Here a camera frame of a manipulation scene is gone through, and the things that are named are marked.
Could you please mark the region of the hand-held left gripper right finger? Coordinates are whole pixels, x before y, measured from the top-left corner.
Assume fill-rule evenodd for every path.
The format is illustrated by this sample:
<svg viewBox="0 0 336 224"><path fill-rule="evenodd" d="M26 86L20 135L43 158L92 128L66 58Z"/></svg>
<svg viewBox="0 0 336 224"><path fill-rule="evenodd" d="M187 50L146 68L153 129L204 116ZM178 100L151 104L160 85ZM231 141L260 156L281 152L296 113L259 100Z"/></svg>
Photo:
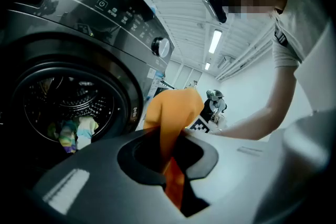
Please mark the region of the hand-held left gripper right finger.
<svg viewBox="0 0 336 224"><path fill-rule="evenodd" d="M267 141L193 133L177 140L185 175L183 217L170 224L283 224L271 191L282 161L283 130Z"/></svg>

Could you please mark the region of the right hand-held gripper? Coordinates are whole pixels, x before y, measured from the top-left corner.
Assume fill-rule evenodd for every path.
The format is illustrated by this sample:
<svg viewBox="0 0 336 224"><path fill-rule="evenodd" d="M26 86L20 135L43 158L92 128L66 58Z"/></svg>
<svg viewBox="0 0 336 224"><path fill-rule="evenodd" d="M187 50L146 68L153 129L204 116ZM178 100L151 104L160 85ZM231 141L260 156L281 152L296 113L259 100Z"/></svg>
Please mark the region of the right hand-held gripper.
<svg viewBox="0 0 336 224"><path fill-rule="evenodd" d="M190 130L200 131L203 133L208 133L210 131L207 123L202 117L197 117L195 121L188 127Z"/></svg>

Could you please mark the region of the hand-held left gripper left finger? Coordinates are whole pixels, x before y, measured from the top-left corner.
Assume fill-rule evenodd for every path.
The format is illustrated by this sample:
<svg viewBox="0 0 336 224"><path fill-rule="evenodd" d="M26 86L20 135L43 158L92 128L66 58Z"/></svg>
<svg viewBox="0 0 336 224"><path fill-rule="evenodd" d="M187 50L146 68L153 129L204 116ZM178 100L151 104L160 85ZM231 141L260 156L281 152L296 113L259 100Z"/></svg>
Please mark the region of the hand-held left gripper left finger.
<svg viewBox="0 0 336 224"><path fill-rule="evenodd" d="M99 140L62 161L33 187L42 205L69 223L176 224L185 220L163 187L130 178L118 163L122 147L154 138L158 129Z"/></svg>

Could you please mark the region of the orange garment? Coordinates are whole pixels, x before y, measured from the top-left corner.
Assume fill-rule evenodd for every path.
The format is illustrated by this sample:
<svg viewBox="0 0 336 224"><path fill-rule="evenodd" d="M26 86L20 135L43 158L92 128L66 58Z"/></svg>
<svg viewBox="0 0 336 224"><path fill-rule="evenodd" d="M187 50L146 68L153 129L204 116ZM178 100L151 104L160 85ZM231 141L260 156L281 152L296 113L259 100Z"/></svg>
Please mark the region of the orange garment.
<svg viewBox="0 0 336 224"><path fill-rule="evenodd" d="M143 128L160 128L159 171L166 179L165 194L181 209L185 176L173 157L174 147L182 130L203 110L204 104L194 88L165 90L149 103Z"/></svg>

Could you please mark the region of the multicoloured striped garment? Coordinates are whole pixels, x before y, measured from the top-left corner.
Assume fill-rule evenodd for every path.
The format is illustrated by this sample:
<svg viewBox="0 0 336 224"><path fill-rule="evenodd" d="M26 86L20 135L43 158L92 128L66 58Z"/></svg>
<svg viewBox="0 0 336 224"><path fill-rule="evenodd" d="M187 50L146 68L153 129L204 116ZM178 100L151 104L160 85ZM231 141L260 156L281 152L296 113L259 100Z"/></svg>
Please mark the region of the multicoloured striped garment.
<svg viewBox="0 0 336 224"><path fill-rule="evenodd" d="M91 144L99 125L92 116L80 116L50 123L47 136L60 142L66 153L75 153Z"/></svg>

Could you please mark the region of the black washing machine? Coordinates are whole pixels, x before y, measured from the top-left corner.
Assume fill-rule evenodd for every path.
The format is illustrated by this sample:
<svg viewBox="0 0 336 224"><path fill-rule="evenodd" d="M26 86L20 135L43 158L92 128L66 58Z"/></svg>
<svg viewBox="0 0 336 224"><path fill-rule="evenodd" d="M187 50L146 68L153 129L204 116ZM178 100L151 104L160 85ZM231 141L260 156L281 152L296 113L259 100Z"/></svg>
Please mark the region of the black washing machine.
<svg viewBox="0 0 336 224"><path fill-rule="evenodd" d="M0 175L32 188L73 154L52 122L92 116L92 142L134 131L173 49L144 0L0 0Z"/></svg>

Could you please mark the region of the person's right forearm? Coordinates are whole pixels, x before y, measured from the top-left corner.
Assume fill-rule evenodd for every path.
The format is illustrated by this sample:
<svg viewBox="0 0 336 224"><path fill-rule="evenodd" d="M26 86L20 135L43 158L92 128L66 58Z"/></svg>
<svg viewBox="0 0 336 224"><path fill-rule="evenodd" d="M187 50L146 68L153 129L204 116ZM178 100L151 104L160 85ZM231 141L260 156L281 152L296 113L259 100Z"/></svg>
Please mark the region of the person's right forearm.
<svg viewBox="0 0 336 224"><path fill-rule="evenodd" d="M277 67L272 91L265 106L238 122L214 135L238 138L245 140L259 140L274 130L283 122L295 93L297 79L295 71L297 67Z"/></svg>

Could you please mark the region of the person's grey shirt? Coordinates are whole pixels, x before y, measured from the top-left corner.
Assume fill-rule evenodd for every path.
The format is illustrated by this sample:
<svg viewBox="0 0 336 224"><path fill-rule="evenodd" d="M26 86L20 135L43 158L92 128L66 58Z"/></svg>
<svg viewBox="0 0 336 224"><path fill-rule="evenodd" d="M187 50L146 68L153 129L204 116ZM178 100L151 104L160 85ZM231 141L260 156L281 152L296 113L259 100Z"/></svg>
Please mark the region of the person's grey shirt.
<svg viewBox="0 0 336 224"><path fill-rule="evenodd" d="M272 39L275 67L296 67L305 60L328 21L321 0L288 0L284 11L275 13Z"/></svg>

